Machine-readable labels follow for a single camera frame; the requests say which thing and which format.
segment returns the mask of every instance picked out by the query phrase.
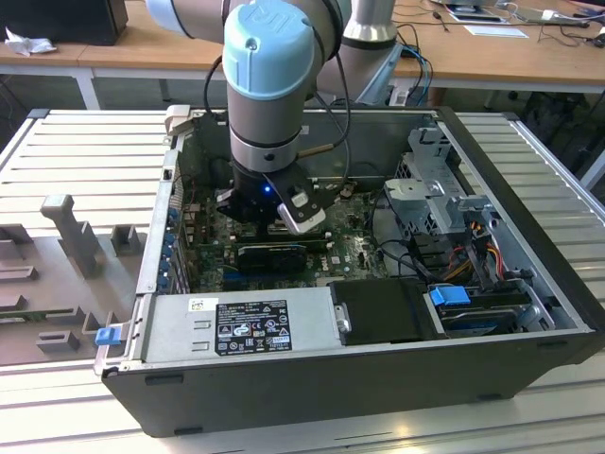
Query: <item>metal grated table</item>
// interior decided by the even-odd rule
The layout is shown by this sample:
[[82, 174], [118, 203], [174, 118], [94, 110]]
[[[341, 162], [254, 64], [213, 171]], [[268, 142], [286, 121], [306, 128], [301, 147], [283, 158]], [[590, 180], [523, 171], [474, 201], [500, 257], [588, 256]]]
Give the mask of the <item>metal grated table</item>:
[[[599, 241], [605, 237], [602, 207], [539, 142], [521, 137], [520, 133], [532, 137], [527, 135], [522, 124], [509, 122], [496, 114], [463, 114], [460, 117], [602, 301], [600, 289], [605, 280], [605, 241], [589, 239], [594, 237]], [[100, 142], [91, 143], [92, 139], [85, 138], [85, 134], [78, 134], [78, 131], [86, 131], [94, 125], [112, 124], [123, 127], [122, 131], [140, 132], [133, 125], [158, 126], [164, 119], [163, 113], [55, 111], [48, 118], [57, 123], [48, 123], [53, 126], [47, 127], [38, 120], [27, 120], [7, 148], [9, 154], [14, 154], [8, 164], [7, 151], [0, 155], [0, 167], [5, 167], [0, 168], [0, 203], [12, 207], [4, 213], [14, 216], [31, 213], [19, 212], [23, 205], [17, 201], [27, 197], [40, 198], [49, 187], [54, 190], [77, 188], [76, 206], [79, 197], [99, 197], [99, 200], [108, 201], [104, 198], [115, 194], [153, 196], [154, 185], [157, 186], [159, 178], [157, 168], [149, 164], [139, 171], [128, 169], [127, 164], [134, 164], [131, 159], [134, 156], [161, 156], [166, 150], [163, 133], [124, 132], [119, 139], [109, 139], [109, 128], [107, 134], [100, 133], [103, 128], [94, 128], [90, 131], [95, 131], [95, 140]], [[41, 125], [38, 128], [43, 126], [43, 130], [57, 127], [56, 131], [61, 132], [41, 134], [34, 129], [36, 124]], [[54, 135], [69, 137], [69, 145], [61, 143], [63, 139], [50, 137]], [[30, 138], [34, 138], [34, 143], [29, 142]], [[79, 162], [90, 166], [73, 167], [67, 163], [69, 159], [56, 160], [69, 156], [65, 154], [68, 150]], [[57, 154], [27, 156], [21, 151]], [[15, 180], [19, 176], [19, 166], [36, 165], [34, 161], [25, 159], [30, 157], [41, 160], [36, 164], [45, 162], [45, 166], [58, 166], [54, 168], [62, 172], [60, 177], [53, 173], [53, 167], [43, 167], [40, 170], [46, 173], [42, 181]], [[92, 157], [103, 161], [92, 161]], [[119, 161], [123, 166], [111, 166], [111, 157], [122, 158]], [[86, 168], [91, 171], [84, 178], [82, 172]], [[470, 170], [463, 171], [475, 191], [480, 192]], [[128, 189], [125, 189], [126, 182], [129, 182]], [[11, 192], [10, 189], [15, 187], [20, 188], [19, 195]], [[130, 212], [125, 205], [128, 198], [120, 199], [123, 200], [113, 199], [106, 205], [108, 208], [99, 212], [107, 210], [103, 214], [111, 213], [112, 218], [127, 215]], [[143, 206], [141, 213], [137, 212], [141, 229], [150, 219], [147, 205]], [[82, 215], [77, 210], [76, 217], [80, 216], [88, 214]], [[42, 225], [37, 216], [32, 215], [27, 221], [36, 226], [41, 236], [51, 235], [52, 229]], [[108, 225], [112, 224], [99, 218], [94, 225], [95, 231], [104, 232]], [[601, 453], [605, 449], [604, 385], [605, 355], [601, 353], [580, 366], [565, 366], [551, 371], [509, 401], [239, 430], [227, 434], [216, 432], [152, 439], [141, 431], [136, 421], [100, 383], [92, 371], [91, 361], [46, 364], [33, 370], [12, 366], [0, 372], [0, 450], [27, 454], [128, 450], [200, 454]], [[372, 396], [369, 393], [359, 398]]]

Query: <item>motherboard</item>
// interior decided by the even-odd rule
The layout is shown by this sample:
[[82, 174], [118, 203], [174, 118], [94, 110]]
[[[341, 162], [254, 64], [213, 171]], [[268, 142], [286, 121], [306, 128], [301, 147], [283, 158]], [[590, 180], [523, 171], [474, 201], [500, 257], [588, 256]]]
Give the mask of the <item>motherboard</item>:
[[[281, 221], [268, 226], [259, 237], [254, 224], [241, 224], [216, 210], [216, 197], [207, 191], [185, 207], [187, 262], [192, 291], [240, 291], [272, 288], [324, 287], [345, 279], [386, 277], [384, 263], [376, 256], [369, 237], [371, 193], [340, 198], [327, 211], [320, 228], [292, 236]], [[243, 254], [280, 248], [278, 270], [240, 270]], [[303, 260], [300, 266], [292, 262]]]

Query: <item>power supply label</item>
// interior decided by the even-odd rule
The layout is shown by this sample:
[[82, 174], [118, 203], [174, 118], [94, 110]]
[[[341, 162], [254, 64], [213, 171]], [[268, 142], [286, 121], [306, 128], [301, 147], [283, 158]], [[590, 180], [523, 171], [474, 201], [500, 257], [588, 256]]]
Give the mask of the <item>power supply label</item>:
[[222, 357], [292, 350], [285, 300], [216, 305], [215, 326]]

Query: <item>white table leg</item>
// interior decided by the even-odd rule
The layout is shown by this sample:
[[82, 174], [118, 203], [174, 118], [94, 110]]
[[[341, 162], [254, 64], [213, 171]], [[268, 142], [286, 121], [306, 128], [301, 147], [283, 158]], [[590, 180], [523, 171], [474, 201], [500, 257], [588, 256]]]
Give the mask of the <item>white table leg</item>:
[[500, 95], [500, 90], [491, 90], [488, 94], [488, 97], [485, 99], [483, 103], [483, 108], [486, 111], [490, 111], [493, 109], [494, 102], [498, 99], [498, 95]]
[[79, 92], [82, 94], [86, 109], [89, 111], [99, 111], [101, 108], [96, 97], [95, 86], [93, 85], [93, 79], [95, 75], [90, 68], [79, 68], [75, 71], [74, 78], [78, 83]]
[[593, 162], [579, 182], [582, 183], [586, 189], [591, 190], [604, 174], [605, 149], [601, 152], [598, 158], [596, 158], [596, 161]]
[[162, 93], [162, 101], [170, 102], [172, 100], [170, 90], [168, 89], [168, 80], [160, 79], [160, 93]]

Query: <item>wooden desk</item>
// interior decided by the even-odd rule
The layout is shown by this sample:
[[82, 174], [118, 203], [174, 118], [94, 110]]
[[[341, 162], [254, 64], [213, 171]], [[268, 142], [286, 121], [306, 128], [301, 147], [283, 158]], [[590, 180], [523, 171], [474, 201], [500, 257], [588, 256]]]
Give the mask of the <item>wooden desk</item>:
[[32, 64], [40, 66], [73, 66], [78, 64], [78, 57], [86, 49], [86, 44], [56, 44], [56, 52], [31, 54], [31, 57], [15, 54], [7, 45], [0, 45], [0, 63]]
[[[454, 21], [442, 7], [427, 0], [398, 0], [401, 14], [425, 13], [437, 9], [446, 23]], [[574, 7], [563, 0], [518, 0], [521, 7], [552, 8], [572, 14]], [[117, 45], [110, 47], [59, 44], [59, 52], [32, 56], [12, 54], [0, 46], [0, 73], [70, 76], [77, 80], [88, 109], [98, 110], [92, 83], [94, 78], [160, 79], [163, 97], [168, 98], [166, 79], [205, 79], [221, 52], [219, 44], [190, 40], [157, 26], [144, 2], [127, 2], [129, 22]], [[446, 33], [430, 12], [415, 16], [394, 16], [395, 21], [415, 25], [423, 54], [435, 70], [433, 87], [491, 90], [600, 93], [605, 86], [605, 50], [591, 45], [565, 47], [548, 39], [538, 43], [538, 26], [517, 25], [528, 39], [473, 36], [464, 26], [448, 25]], [[596, 36], [599, 26], [567, 28], [584, 36]], [[409, 28], [402, 29], [407, 40]], [[562, 38], [558, 27], [546, 31]], [[395, 83], [410, 85], [418, 77], [415, 61], [400, 61]]]
[[222, 45], [192, 40], [156, 25], [145, 2], [127, 2], [129, 22], [114, 46], [89, 45], [78, 57], [80, 66], [208, 70]]
[[[396, 22], [413, 22], [418, 31], [423, 55], [434, 67], [434, 86], [458, 88], [515, 88], [525, 84], [526, 90], [534, 86], [550, 86], [552, 91], [594, 91], [600, 93], [605, 86], [605, 50], [593, 45], [580, 44], [579, 47], [566, 47], [553, 39], [543, 37], [538, 43], [539, 26], [518, 23], [515, 27], [522, 30], [529, 38], [496, 38], [474, 36], [463, 25], [455, 23], [445, 8], [429, 2], [418, 0], [407, 3], [406, 7], [397, 7], [402, 14], [424, 13], [417, 8], [437, 10], [447, 23], [450, 32], [446, 32], [440, 21], [431, 13], [418, 16], [393, 16]], [[556, 9], [571, 15], [575, 8], [562, 1], [526, 0], [517, 2], [521, 8]], [[567, 33], [595, 37], [601, 25], [592, 23], [589, 28], [566, 27]], [[570, 42], [561, 35], [557, 26], [547, 26], [546, 33]], [[408, 43], [414, 43], [414, 36], [409, 27], [402, 27]], [[406, 78], [416, 75], [418, 63], [400, 61], [395, 77]]]

